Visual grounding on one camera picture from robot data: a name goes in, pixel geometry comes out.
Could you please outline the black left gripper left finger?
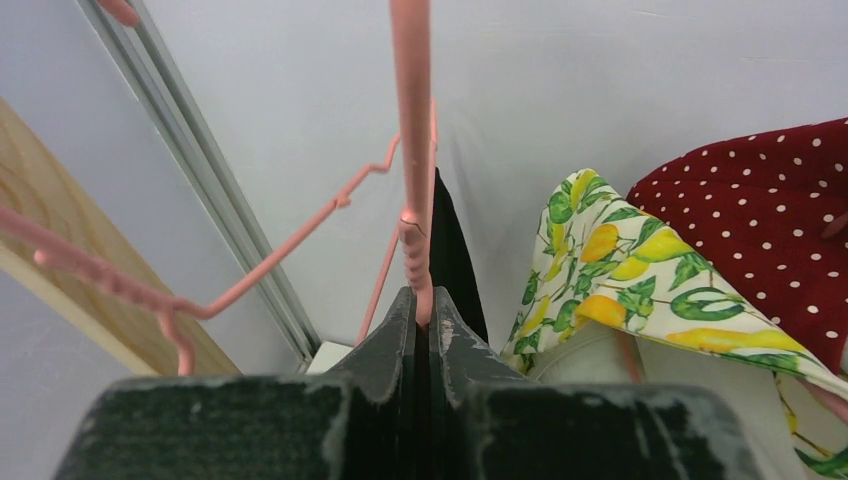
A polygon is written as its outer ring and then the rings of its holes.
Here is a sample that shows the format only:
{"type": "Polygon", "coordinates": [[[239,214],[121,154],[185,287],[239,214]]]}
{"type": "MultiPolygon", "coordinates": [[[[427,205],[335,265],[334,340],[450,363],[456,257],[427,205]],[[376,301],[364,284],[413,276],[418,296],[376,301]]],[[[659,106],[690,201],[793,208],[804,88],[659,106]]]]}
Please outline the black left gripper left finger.
{"type": "Polygon", "coordinates": [[[327,374],[350,381],[376,408],[393,401],[404,375],[404,358],[414,351],[416,297],[409,287],[397,292],[384,321],[327,374]]]}

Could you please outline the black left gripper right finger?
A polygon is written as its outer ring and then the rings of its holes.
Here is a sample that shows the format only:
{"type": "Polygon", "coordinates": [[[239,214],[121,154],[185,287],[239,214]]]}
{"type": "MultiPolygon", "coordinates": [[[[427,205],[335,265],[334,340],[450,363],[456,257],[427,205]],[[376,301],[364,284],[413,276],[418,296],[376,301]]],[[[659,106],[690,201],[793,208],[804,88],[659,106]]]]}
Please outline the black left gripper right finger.
{"type": "Polygon", "coordinates": [[[529,383],[464,322],[444,287],[433,293],[429,348],[435,356],[434,385],[448,408],[459,409],[476,384],[529,383]]]}

